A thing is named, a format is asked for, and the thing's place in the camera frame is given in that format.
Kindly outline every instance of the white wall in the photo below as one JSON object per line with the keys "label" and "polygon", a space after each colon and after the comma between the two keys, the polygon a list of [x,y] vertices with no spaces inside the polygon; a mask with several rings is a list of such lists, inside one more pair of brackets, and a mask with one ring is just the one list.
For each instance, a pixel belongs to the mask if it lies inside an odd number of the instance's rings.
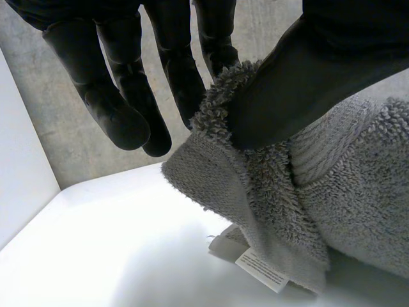
{"label": "white wall", "polygon": [[0,249],[60,192],[0,50]]}

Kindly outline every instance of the gray towel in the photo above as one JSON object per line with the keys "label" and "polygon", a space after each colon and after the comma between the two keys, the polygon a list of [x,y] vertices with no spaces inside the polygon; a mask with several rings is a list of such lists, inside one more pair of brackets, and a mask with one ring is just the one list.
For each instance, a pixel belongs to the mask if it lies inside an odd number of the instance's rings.
{"label": "gray towel", "polygon": [[257,67],[224,71],[165,177],[313,292],[325,286],[327,246],[409,278],[409,103],[354,96],[287,142],[242,152],[229,141],[226,102]]}

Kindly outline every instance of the gloved hand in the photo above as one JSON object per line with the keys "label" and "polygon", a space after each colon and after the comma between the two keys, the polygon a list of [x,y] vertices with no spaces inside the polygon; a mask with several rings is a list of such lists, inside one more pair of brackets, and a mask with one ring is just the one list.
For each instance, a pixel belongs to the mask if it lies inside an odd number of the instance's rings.
{"label": "gloved hand", "polygon": [[[88,111],[112,142],[143,146],[153,157],[166,154],[171,137],[158,110],[141,60],[142,0],[6,0],[43,38],[69,73]],[[196,0],[204,60],[213,77],[238,62],[232,47],[236,0]],[[205,87],[190,49],[189,0],[147,0],[160,60],[181,118],[199,109]],[[104,44],[113,84],[98,37]]]}
{"label": "gloved hand", "polygon": [[407,0],[304,0],[283,35],[228,107],[232,142],[284,141],[364,88],[409,67]]}

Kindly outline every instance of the white label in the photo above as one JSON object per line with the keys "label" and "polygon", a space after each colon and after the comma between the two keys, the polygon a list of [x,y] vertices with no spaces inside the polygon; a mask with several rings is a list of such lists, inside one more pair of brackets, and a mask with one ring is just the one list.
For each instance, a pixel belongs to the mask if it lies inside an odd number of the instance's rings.
{"label": "white label", "polygon": [[260,260],[252,248],[249,248],[237,259],[236,264],[277,293],[279,293],[289,281],[287,277],[275,272],[264,261]]}

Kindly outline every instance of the concrete floor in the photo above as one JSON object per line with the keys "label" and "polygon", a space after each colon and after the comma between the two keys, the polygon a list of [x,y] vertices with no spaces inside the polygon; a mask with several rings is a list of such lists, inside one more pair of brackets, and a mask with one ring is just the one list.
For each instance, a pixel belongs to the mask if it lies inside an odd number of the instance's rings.
{"label": "concrete floor", "polygon": [[[179,118],[160,66],[149,18],[143,8],[140,11],[144,66],[172,135],[173,152],[189,132]],[[233,44],[240,58],[253,61],[264,58],[301,11],[302,0],[239,0]],[[210,75],[201,57],[194,9],[191,28],[197,66],[209,86]],[[41,33],[20,19],[4,1],[0,2],[0,29],[0,48],[61,188],[169,157],[154,159],[142,150],[125,152],[117,149],[86,111],[68,74],[42,40]],[[391,94],[407,97],[405,80],[408,77],[408,72],[403,72],[367,91],[380,98]]]}

